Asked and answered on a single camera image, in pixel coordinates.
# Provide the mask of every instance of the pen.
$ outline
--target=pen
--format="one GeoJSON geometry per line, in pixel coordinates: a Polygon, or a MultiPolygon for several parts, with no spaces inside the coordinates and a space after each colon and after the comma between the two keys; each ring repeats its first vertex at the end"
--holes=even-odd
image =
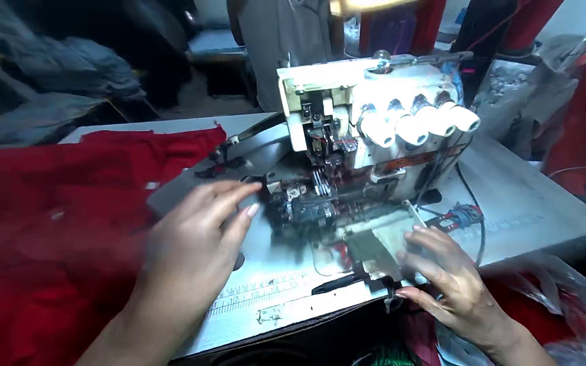
{"type": "Polygon", "coordinates": [[[352,273],[345,277],[341,277],[338,279],[334,279],[333,281],[325,282],[322,285],[313,288],[311,290],[312,295],[324,294],[325,292],[330,292],[336,290],[341,287],[349,286],[353,283],[357,283],[362,281],[363,278],[357,275],[356,273],[352,273]]]}

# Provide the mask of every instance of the clear plastic bag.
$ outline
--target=clear plastic bag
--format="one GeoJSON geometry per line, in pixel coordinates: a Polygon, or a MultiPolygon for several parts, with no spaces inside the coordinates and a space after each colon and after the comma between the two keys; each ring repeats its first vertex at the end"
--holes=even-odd
{"type": "Polygon", "coordinates": [[[498,262],[484,273],[493,275],[497,271],[504,274],[503,281],[510,288],[565,317],[577,339],[544,346],[558,365],[586,365],[586,278],[561,259],[541,253],[498,262]],[[516,275],[508,278],[508,273],[516,275]],[[525,273],[536,277],[540,288],[533,285],[525,273]]]}

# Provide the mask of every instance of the red cable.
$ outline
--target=red cable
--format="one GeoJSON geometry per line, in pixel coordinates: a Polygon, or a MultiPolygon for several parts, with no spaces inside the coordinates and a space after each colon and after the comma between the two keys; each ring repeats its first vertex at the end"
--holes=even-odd
{"type": "Polygon", "coordinates": [[[503,24],[505,24],[506,22],[508,22],[510,19],[512,19],[513,16],[515,16],[520,10],[522,10],[526,4],[530,4],[530,2],[526,2],[525,4],[517,7],[517,9],[514,11],[514,13],[510,14],[508,16],[508,18],[505,18],[503,21],[501,21],[499,24],[497,24],[494,28],[492,28],[492,30],[490,30],[489,32],[485,33],[483,35],[483,37],[480,37],[478,40],[476,40],[476,42],[472,43],[469,45],[469,47],[467,47],[467,49],[465,51],[471,51],[471,49],[476,46],[478,43],[482,42],[483,40],[485,40],[485,38],[489,37],[492,33],[494,33],[497,29],[499,29],[500,26],[502,26],[503,24]]]}

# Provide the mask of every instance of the right hand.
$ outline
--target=right hand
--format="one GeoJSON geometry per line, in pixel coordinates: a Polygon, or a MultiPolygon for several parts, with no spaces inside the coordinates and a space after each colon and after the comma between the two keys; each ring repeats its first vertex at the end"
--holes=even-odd
{"type": "Polygon", "coordinates": [[[473,261],[449,235],[436,227],[414,226],[404,238],[435,254],[436,262],[417,254],[398,252],[400,264],[409,265],[423,274],[441,293],[433,296],[416,287],[396,291],[433,315],[453,332],[482,350],[503,346],[511,337],[508,332],[521,326],[512,320],[493,299],[483,284],[473,261]]]}

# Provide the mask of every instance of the person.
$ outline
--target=person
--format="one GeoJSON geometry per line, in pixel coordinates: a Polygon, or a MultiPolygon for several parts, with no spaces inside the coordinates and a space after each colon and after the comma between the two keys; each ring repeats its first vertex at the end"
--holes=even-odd
{"type": "MultiPolygon", "coordinates": [[[[234,213],[260,188],[259,183],[229,180],[199,186],[158,222],[126,307],[76,364],[166,365],[195,336],[229,278],[259,205],[234,213]]],[[[555,365],[528,330],[500,308],[449,235],[418,226],[404,237],[435,254],[436,262],[412,253],[397,257],[422,273],[442,298],[416,287],[402,287],[397,296],[418,304],[498,365],[555,365]]]]}
{"type": "Polygon", "coordinates": [[[334,59],[331,38],[337,37],[338,22],[324,0],[227,0],[227,12],[234,40],[248,51],[264,112],[282,111],[278,68],[334,59]]]}

